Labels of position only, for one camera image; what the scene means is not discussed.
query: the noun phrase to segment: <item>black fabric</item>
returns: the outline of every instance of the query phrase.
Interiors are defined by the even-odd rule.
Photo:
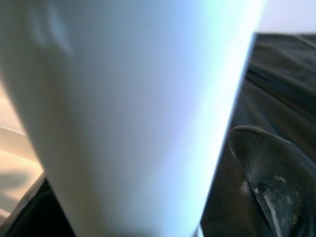
[[[230,129],[262,127],[316,162],[315,75],[316,35],[258,35]],[[35,193],[0,227],[0,237],[74,236],[52,190]],[[201,221],[204,236],[273,237],[266,213],[226,143]]]

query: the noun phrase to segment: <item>wrinkled fabric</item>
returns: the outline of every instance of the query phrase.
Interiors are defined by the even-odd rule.
[[[255,125],[316,162],[316,35],[258,35],[230,130]],[[202,218],[205,237],[273,237],[225,144]]]

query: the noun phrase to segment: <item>white cup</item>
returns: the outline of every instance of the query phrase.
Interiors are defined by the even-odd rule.
[[[262,2],[1,1],[4,81],[78,237],[194,235]]]

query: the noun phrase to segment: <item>white plastic cup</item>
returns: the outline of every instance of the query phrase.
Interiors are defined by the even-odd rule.
[[[0,63],[78,237],[192,237],[263,0],[0,2]]]

